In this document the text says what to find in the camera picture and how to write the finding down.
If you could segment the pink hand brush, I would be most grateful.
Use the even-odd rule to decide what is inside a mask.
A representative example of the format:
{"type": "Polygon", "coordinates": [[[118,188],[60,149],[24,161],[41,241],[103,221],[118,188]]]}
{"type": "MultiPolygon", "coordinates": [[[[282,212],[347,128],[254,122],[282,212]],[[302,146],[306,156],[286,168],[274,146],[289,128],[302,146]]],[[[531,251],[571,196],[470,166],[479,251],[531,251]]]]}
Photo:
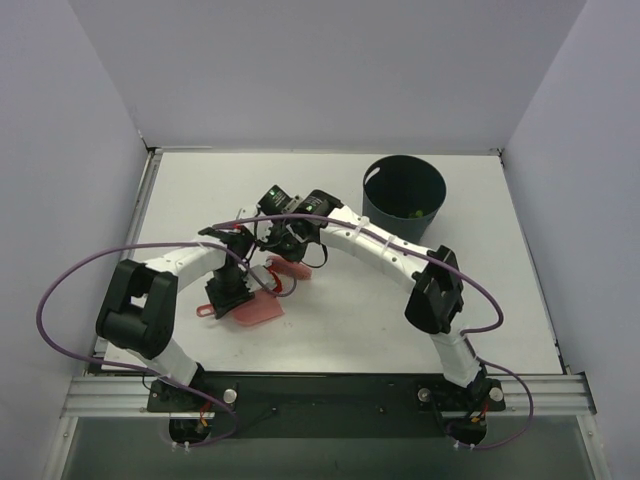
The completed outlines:
{"type": "Polygon", "coordinates": [[[268,269],[277,274],[296,279],[298,281],[310,280],[312,269],[304,264],[290,262],[277,255],[267,257],[268,269]]]}

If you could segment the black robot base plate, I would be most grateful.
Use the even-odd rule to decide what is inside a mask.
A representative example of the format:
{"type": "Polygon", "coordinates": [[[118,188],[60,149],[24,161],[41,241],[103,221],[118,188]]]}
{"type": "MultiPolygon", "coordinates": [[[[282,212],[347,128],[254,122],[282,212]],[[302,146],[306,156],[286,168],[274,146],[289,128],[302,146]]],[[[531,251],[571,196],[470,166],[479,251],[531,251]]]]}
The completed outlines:
{"type": "Polygon", "coordinates": [[[487,395],[472,397],[441,374],[202,372],[201,396],[160,380],[151,384],[147,409],[171,417],[178,439],[414,439],[461,434],[484,438],[484,418],[502,412],[502,385],[487,380],[487,395]]]}

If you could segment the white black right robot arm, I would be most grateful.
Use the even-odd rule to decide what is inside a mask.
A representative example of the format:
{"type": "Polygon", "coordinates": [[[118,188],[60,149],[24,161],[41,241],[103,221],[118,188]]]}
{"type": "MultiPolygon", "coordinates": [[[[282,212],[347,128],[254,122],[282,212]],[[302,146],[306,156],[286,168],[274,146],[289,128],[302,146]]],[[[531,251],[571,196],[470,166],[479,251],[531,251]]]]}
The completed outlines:
{"type": "Polygon", "coordinates": [[[453,251],[404,240],[322,190],[300,198],[274,185],[258,201],[257,211],[271,218],[260,237],[268,251],[299,262],[309,244],[318,244],[346,253],[396,282],[409,294],[404,317],[430,336],[445,380],[472,397],[488,394],[486,369],[469,349],[462,328],[454,324],[464,302],[453,251]]]}

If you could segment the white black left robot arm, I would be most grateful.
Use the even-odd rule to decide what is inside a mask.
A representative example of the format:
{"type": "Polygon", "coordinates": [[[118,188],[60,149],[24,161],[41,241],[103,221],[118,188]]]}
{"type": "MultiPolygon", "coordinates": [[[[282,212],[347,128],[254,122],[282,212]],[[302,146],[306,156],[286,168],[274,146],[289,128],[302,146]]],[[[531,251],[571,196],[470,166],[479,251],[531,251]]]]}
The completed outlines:
{"type": "Polygon", "coordinates": [[[96,321],[96,333],[129,351],[157,376],[174,381],[169,398],[183,411],[204,402],[195,380],[202,367],[173,339],[178,293],[211,273],[205,287],[214,314],[222,317],[254,298],[240,260],[254,240],[248,229],[199,232],[195,244],[146,262],[121,261],[96,321]]]}

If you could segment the pink plastic dustpan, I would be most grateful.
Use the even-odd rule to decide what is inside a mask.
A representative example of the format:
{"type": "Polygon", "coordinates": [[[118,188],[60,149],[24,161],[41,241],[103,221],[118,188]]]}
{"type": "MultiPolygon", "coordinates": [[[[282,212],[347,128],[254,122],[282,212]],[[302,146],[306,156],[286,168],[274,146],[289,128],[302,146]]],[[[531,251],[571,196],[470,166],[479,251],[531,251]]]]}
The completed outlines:
{"type": "Polygon", "coordinates": [[[231,320],[242,327],[254,327],[283,315],[284,310],[279,300],[264,291],[257,292],[252,300],[221,317],[217,316],[217,311],[211,304],[196,308],[196,316],[199,318],[214,317],[215,319],[231,320]]]}

